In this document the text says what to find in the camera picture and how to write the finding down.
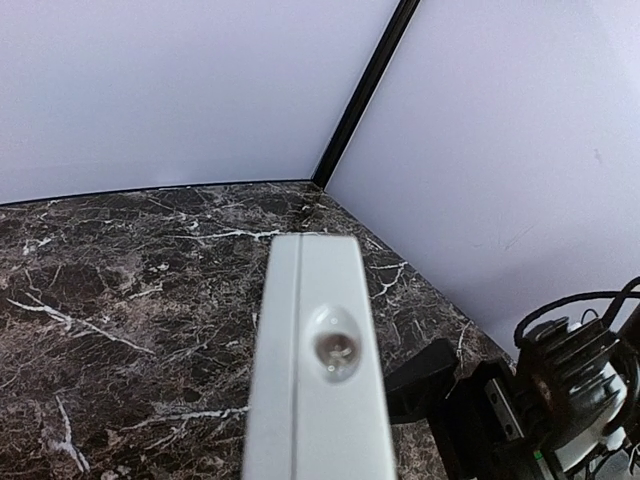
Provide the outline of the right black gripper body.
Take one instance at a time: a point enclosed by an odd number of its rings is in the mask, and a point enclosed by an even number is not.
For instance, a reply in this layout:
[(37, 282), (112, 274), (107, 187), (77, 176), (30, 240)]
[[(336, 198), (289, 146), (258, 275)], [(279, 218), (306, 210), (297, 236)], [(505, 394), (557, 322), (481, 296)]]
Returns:
[(459, 359), (447, 339), (436, 339), (387, 376), (393, 425), (428, 422), (448, 479), (543, 479), (542, 454), (506, 411), (504, 389), (485, 390), (506, 378), (506, 364), (483, 362), (458, 380)]

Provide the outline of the white remote control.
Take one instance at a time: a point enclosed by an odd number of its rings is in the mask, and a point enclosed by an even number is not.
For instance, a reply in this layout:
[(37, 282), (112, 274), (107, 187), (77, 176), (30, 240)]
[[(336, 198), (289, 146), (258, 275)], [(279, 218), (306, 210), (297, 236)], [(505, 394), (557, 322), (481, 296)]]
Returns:
[(394, 479), (367, 281), (349, 236), (271, 243), (242, 478)]

